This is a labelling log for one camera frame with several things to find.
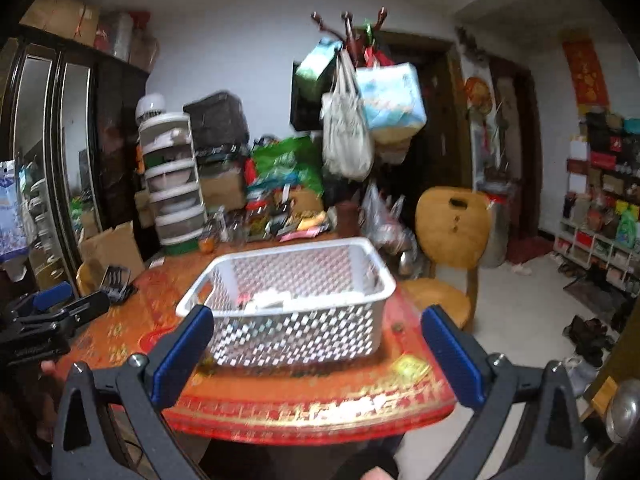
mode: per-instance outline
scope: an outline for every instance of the screw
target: screw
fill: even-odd
[[[129,356],[129,359],[127,360],[127,362],[129,363],[130,366],[133,366],[134,368],[140,368],[141,366],[146,365],[146,363],[148,362],[148,359],[144,354],[132,354]]]

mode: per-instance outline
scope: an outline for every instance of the chair seat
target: chair seat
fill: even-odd
[[[438,279],[420,278],[400,282],[415,306],[424,310],[439,304],[458,328],[464,328],[471,316],[471,301],[464,292]]]

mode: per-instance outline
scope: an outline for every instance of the red bag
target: red bag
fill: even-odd
[[[368,46],[364,50],[364,61],[367,63],[367,68],[375,68],[377,66],[392,66],[395,65],[387,56],[385,56],[378,49],[374,49],[372,46]]]

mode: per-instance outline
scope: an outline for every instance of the black bag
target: black bag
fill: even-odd
[[[183,110],[191,116],[191,133],[196,150],[249,142],[242,101],[227,91],[216,92],[201,101],[184,105]]]

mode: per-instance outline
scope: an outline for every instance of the person's leg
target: person's leg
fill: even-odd
[[[332,480],[360,480],[367,472],[379,467],[394,480],[400,472],[393,455],[380,446],[367,447],[350,456],[332,477]]]

